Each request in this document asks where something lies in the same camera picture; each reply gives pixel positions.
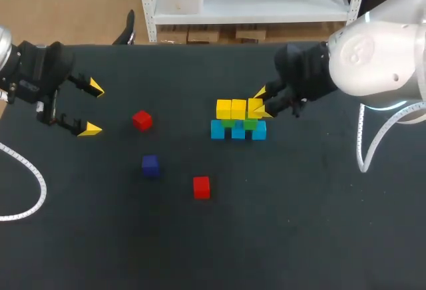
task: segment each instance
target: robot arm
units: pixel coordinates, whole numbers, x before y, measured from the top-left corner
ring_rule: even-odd
[[[257,93],[266,101],[258,113],[275,117],[291,107],[299,116],[307,102],[335,89],[378,111],[424,101],[425,41],[426,0],[388,0],[327,43],[308,50],[287,44],[280,50],[275,57],[279,80]],[[426,114],[418,112],[402,122],[425,119]]]
[[[134,12],[127,16],[126,28],[114,45],[134,43]],[[37,104],[37,120],[46,125],[58,125],[75,136],[91,136],[101,128],[74,119],[68,122],[66,114],[57,112],[56,103],[61,85],[69,81],[78,89],[96,98],[104,90],[92,77],[73,74],[75,56],[60,42],[38,47],[27,41],[12,44],[10,32],[0,26],[0,99],[13,104],[16,98]]]

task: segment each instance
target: black tabletop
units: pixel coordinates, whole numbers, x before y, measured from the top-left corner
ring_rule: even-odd
[[[267,120],[266,141],[212,141],[218,98],[249,98],[276,77],[279,46],[75,47],[59,110],[103,128],[75,138],[16,102],[0,141],[44,175],[47,201],[0,223],[2,289],[424,289],[425,125],[396,126],[370,171],[355,158],[358,103],[340,92]],[[133,128],[149,112],[154,127]],[[367,112],[369,143],[385,120]],[[158,156],[162,176],[141,162]],[[0,152],[0,214],[39,196]],[[209,176],[196,201],[192,178]]]

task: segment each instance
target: white cable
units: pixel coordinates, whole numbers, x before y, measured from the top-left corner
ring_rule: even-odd
[[[28,217],[35,213],[40,207],[43,205],[43,203],[46,200],[46,194],[47,194],[47,187],[45,180],[43,179],[43,176],[40,174],[38,169],[34,167],[32,163],[30,163],[28,160],[26,160],[24,157],[22,157],[20,154],[15,152],[14,150],[10,149],[9,147],[3,145],[0,143],[0,150],[8,153],[10,156],[14,157],[14,159],[18,160],[22,165],[30,169],[30,171],[34,174],[36,179],[39,181],[40,184],[40,198],[39,201],[29,210],[22,212],[17,215],[11,215],[11,216],[0,216],[0,221],[12,221],[12,220],[18,220],[25,217]]]
[[[364,110],[365,105],[361,104],[359,106],[359,118],[358,118],[358,132],[357,132],[357,161],[359,169],[362,172],[367,172],[370,167],[370,163],[373,159],[373,155],[377,147],[379,146],[380,141],[386,135],[386,132],[396,124],[401,118],[411,114],[412,112],[417,112],[418,110],[426,109],[426,102],[418,102],[401,109],[399,112],[396,112],[377,132],[373,141],[368,148],[367,155],[365,155],[365,160],[362,160],[362,131],[364,124]]]

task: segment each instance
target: wooden floor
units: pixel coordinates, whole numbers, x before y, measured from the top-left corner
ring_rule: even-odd
[[[14,44],[111,44],[136,13],[136,42],[148,42],[141,0],[0,0],[0,25]]]

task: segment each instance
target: toy block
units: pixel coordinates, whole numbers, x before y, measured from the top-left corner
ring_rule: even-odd
[[[210,199],[210,180],[207,176],[194,177],[194,198]]]
[[[232,139],[246,139],[246,131],[244,130],[242,120],[237,120],[233,129],[231,129]]]
[[[243,120],[243,124],[244,124],[244,130],[256,130],[256,127],[258,126],[258,120],[246,119],[246,120]]]
[[[231,105],[231,119],[246,119],[247,100],[233,99]]]
[[[259,120],[256,130],[252,132],[252,140],[265,140],[266,139],[266,122]]]
[[[225,139],[225,128],[220,120],[212,120],[210,123],[210,137],[212,139]]]
[[[222,119],[222,126],[224,128],[232,128],[235,126],[235,120],[233,119]]]
[[[231,106],[230,99],[218,99],[216,103],[216,118],[217,119],[231,119]]]
[[[264,101],[261,98],[249,98],[248,99],[248,115],[247,118],[259,119],[262,118],[259,114],[254,111],[264,105]]]
[[[156,155],[145,155],[142,158],[142,172],[145,177],[159,177],[160,165]]]
[[[144,110],[141,110],[140,112],[133,115],[132,119],[133,119],[133,125],[137,129],[139,129],[141,132],[144,132],[145,130],[149,129],[152,126],[151,115],[149,115]]]

